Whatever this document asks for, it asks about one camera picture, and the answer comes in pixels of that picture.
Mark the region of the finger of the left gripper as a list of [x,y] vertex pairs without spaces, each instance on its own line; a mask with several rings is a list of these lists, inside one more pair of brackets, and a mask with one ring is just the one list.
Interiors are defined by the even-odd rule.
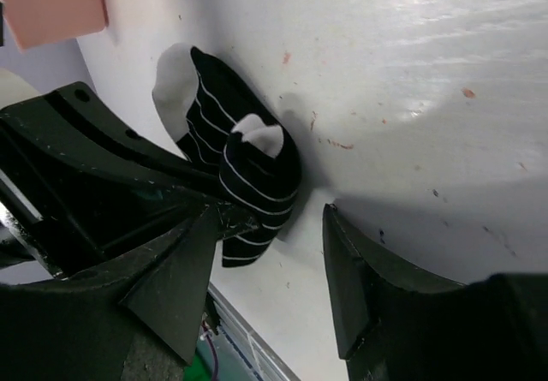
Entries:
[[119,158],[172,176],[186,188],[219,191],[215,176],[136,133],[81,81],[7,106],[1,120],[35,138],[44,134],[64,142],[81,137]]
[[257,228],[257,218],[217,193],[76,140],[35,138],[1,120],[1,259],[37,260],[71,277],[121,256],[203,211],[218,214],[217,241]]

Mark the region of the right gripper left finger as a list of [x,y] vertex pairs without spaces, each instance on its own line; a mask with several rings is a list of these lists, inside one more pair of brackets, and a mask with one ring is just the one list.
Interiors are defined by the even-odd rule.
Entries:
[[179,380],[194,357],[218,214],[66,280],[1,287],[4,380]]

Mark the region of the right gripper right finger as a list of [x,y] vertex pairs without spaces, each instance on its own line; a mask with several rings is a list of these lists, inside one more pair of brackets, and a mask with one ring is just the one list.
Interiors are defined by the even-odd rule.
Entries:
[[371,240],[330,204],[323,251],[350,379],[546,379],[546,274],[457,283]]

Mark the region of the black white striped ankle sock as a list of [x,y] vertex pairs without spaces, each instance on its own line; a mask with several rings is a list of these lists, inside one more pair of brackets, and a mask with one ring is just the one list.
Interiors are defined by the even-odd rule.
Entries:
[[256,262],[290,219],[301,184],[297,146],[225,62],[175,43],[158,59],[152,101],[171,139],[259,227],[223,240],[222,265]]

